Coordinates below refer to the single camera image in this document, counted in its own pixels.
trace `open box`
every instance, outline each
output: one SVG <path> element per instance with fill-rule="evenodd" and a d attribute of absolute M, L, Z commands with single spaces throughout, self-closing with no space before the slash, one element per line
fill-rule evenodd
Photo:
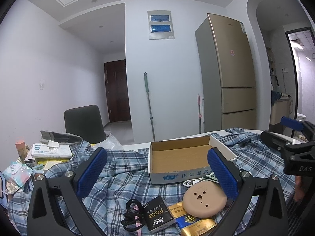
<path fill-rule="evenodd" d="M 152 184 L 184 182 L 210 174 L 208 151 L 216 147 L 224 157 L 236 163 L 237 156 L 213 136 L 151 142 L 149 176 Z"/>

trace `refrigerator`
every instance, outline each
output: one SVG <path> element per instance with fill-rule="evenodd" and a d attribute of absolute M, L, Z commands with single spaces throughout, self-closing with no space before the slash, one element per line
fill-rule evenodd
<path fill-rule="evenodd" d="M 256 81 L 244 25 L 216 14 L 195 32 L 204 95 L 204 131 L 256 129 Z"/>

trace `pink bottle cap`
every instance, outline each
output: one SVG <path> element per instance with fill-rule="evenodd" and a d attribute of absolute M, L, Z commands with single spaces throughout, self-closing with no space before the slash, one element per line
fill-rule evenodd
<path fill-rule="evenodd" d="M 23 149 L 25 148 L 25 142 L 23 140 L 19 140 L 15 143 L 15 146 L 17 150 Z"/>

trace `metal screw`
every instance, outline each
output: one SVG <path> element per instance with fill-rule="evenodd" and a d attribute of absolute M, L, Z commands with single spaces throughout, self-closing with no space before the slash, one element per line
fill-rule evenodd
<path fill-rule="evenodd" d="M 243 177 L 249 177 L 250 173 L 248 171 L 242 171 L 242 176 Z"/>
<path fill-rule="evenodd" d="M 71 177 L 72 175 L 73 175 L 73 171 L 67 171 L 66 173 L 65 173 L 65 175 L 66 175 L 66 177 Z"/>
<path fill-rule="evenodd" d="M 41 181 L 41 180 L 43 180 L 44 179 L 44 175 L 39 175 L 38 177 L 37 177 L 37 180 L 39 180 L 39 181 Z"/>
<path fill-rule="evenodd" d="M 273 180 L 278 180 L 278 179 L 279 179 L 279 177 L 278 177 L 277 175 L 271 175 L 271 178 L 272 178 Z"/>

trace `beige round device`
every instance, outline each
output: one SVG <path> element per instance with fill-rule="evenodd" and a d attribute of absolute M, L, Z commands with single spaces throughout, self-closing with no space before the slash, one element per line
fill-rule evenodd
<path fill-rule="evenodd" d="M 183 208 L 197 218 L 209 218 L 219 213 L 226 201 L 227 197 L 219 184 L 201 181 L 185 192 Z"/>

